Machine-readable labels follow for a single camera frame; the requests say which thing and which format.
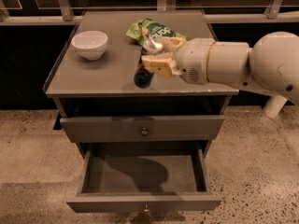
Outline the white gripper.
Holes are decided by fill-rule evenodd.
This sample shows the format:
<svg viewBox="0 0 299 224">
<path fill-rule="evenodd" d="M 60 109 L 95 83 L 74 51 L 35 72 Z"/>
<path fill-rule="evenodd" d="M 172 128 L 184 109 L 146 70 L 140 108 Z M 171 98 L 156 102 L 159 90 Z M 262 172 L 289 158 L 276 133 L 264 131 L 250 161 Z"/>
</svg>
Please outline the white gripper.
<svg viewBox="0 0 299 224">
<path fill-rule="evenodd" d="M 206 85 L 207 58 L 213 38 L 194 38 L 186 42 L 183 37 L 161 36 L 156 41 L 163 45 L 163 52 L 158 55 L 141 57 L 145 68 L 161 77 L 181 76 L 190 84 Z"/>
</svg>

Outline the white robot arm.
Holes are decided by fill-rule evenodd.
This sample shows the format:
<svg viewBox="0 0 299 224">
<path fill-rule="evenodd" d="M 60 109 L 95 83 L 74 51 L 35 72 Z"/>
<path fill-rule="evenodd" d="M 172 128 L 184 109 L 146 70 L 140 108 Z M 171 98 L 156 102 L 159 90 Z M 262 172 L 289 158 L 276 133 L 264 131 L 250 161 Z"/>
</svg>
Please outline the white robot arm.
<svg viewBox="0 0 299 224">
<path fill-rule="evenodd" d="M 162 76 L 179 76 L 197 85 L 219 83 L 242 91 L 282 96 L 299 105 L 299 36 L 274 32 L 254 46 L 245 42 L 220 42 L 194 38 L 174 44 L 161 37 L 164 50 L 143 55 L 149 71 Z"/>
</svg>

